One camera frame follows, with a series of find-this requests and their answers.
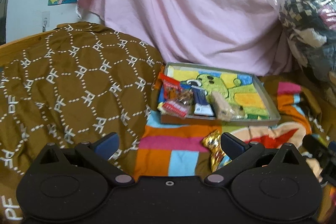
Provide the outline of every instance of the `clear plastic bag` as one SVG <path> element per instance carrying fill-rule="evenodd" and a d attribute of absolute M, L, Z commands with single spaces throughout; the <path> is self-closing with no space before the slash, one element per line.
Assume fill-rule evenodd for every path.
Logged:
<path fill-rule="evenodd" d="M 306 76 L 336 106 L 336 0 L 267 0 Z"/>

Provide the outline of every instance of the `gold foil wrapper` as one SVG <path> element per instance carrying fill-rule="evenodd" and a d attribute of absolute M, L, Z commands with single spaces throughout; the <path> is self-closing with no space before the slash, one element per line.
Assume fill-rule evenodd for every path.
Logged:
<path fill-rule="evenodd" d="M 210 162 L 212 172 L 218 169 L 219 164 L 226 155 L 221 148 L 221 135 L 217 129 L 202 140 L 203 146 L 211 151 Z"/>

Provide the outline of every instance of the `silver screw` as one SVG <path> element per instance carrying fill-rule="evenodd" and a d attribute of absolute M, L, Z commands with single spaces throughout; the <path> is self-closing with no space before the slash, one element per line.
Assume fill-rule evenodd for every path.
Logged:
<path fill-rule="evenodd" d="M 115 181 L 119 183 L 128 183 L 132 180 L 132 177 L 129 175 L 118 175 L 115 177 Z"/>
<path fill-rule="evenodd" d="M 208 176 L 208 181 L 213 182 L 213 183 L 219 183 L 224 180 L 224 177 L 221 175 L 213 174 Z"/>
<path fill-rule="evenodd" d="M 167 186 L 173 186 L 175 183 L 173 181 L 166 181 Z"/>

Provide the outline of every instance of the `pink fabric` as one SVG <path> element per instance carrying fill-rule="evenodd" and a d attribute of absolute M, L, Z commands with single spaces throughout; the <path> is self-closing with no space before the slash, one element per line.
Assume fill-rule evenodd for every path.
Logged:
<path fill-rule="evenodd" d="M 266 0 L 79 0 L 105 25 L 156 47 L 165 62 L 256 75 L 292 67 L 282 27 Z"/>
<path fill-rule="evenodd" d="M 202 137 L 180 138 L 171 136 L 149 136 L 141 139 L 139 148 L 209 152 L 209 149 L 201 144 L 202 139 Z"/>
<path fill-rule="evenodd" d="M 298 94 L 301 92 L 301 86 L 290 82 L 279 82 L 278 95 Z"/>

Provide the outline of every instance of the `tray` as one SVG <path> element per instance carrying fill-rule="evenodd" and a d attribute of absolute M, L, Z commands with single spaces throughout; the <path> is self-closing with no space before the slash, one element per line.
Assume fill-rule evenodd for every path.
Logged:
<path fill-rule="evenodd" d="M 244 107 L 248 118 L 224 122 L 216 117 L 188 115 L 185 119 L 181 119 L 162 114 L 161 123 L 274 126 L 280 121 L 281 117 L 274 102 L 255 75 L 190 63 L 168 63 L 164 74 L 178 81 L 193 81 L 193 84 L 201 85 L 206 90 L 211 90 L 216 85 L 223 94 L 227 94 L 227 98 L 235 100 L 236 103 L 243 103 L 240 105 Z"/>

